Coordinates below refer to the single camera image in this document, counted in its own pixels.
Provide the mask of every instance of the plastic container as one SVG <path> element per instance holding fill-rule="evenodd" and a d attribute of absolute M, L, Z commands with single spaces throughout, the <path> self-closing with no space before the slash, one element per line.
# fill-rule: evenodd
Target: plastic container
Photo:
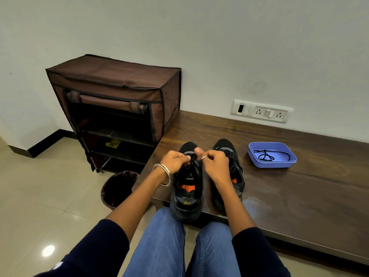
<path fill-rule="evenodd" d="M 132 193 L 139 173 L 123 171 L 111 176 L 101 189 L 101 200 L 104 205 L 114 210 Z"/>
<path fill-rule="evenodd" d="M 263 151 L 267 150 L 267 154 L 274 157 L 273 161 L 262 161 L 258 157 L 265 153 L 255 153 L 254 151 Z M 288 155 L 283 153 L 274 153 L 268 151 L 279 151 L 288 153 L 290 155 L 290 160 L 288 160 Z M 297 158 L 291 152 L 291 150 L 281 142 L 252 142 L 249 144 L 249 150 L 247 151 L 252 162 L 258 168 L 288 168 L 291 167 L 293 163 L 296 163 Z"/>

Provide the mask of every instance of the pair of black shoes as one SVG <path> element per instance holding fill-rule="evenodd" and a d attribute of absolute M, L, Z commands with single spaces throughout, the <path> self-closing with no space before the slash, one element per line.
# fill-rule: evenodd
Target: pair of black shoes
<path fill-rule="evenodd" d="M 170 199 L 170 211 L 174 218 L 189 222 L 196 220 L 201 214 L 201 196 L 203 193 L 203 175 L 202 161 L 197 159 L 195 148 L 197 145 L 193 142 L 185 143 L 180 153 L 191 157 L 189 165 L 182 165 L 180 170 L 174 174 L 173 193 Z M 229 173 L 233 182 L 233 187 L 241 199 L 245 188 L 245 181 L 242 176 L 242 168 L 239 165 L 236 149 L 227 139 L 220 139 L 213 147 L 214 150 L 223 151 L 229 159 Z M 220 196 L 215 184 L 211 181 L 211 190 L 213 193 L 213 204 L 221 210 L 224 209 L 224 202 Z"/>

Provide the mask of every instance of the wooden tabletop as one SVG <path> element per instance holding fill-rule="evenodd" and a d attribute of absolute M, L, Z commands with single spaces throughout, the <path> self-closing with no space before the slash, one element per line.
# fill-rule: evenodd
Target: wooden tabletop
<path fill-rule="evenodd" d="M 169 151 L 187 141 L 204 150 L 220 138 L 237 150 L 245 191 L 242 202 L 264 234 L 369 265 L 369 144 L 266 125 L 179 111 L 133 190 Z M 260 169 L 251 142 L 283 142 L 298 161 L 290 168 Z M 204 172 L 202 211 L 226 218 L 211 202 Z M 170 201 L 172 186 L 159 186 L 153 200 Z"/>

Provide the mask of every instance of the purple plastic box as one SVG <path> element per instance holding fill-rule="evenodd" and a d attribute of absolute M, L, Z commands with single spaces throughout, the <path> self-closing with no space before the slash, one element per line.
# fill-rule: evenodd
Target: purple plastic box
<path fill-rule="evenodd" d="M 273 153 L 267 152 L 268 155 L 274 157 L 273 161 L 262 161 L 259 160 L 258 157 L 264 153 L 254 153 L 254 151 L 281 151 L 284 153 L 288 153 L 291 159 L 288 161 L 288 155 L 281 153 Z M 249 150 L 247 152 L 254 163 L 254 165 L 258 168 L 288 168 L 291 167 L 293 163 L 296 163 L 297 158 L 291 152 L 291 150 L 281 142 L 252 142 L 249 144 Z"/>

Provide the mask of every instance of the electrical socket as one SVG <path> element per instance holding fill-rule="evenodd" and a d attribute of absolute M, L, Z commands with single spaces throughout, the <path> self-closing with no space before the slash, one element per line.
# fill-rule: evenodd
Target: electrical socket
<path fill-rule="evenodd" d="M 235 116 L 257 118 L 278 123 L 286 123 L 292 113 L 292 108 L 264 105 L 241 100 L 234 100 L 231 109 L 231 114 Z"/>

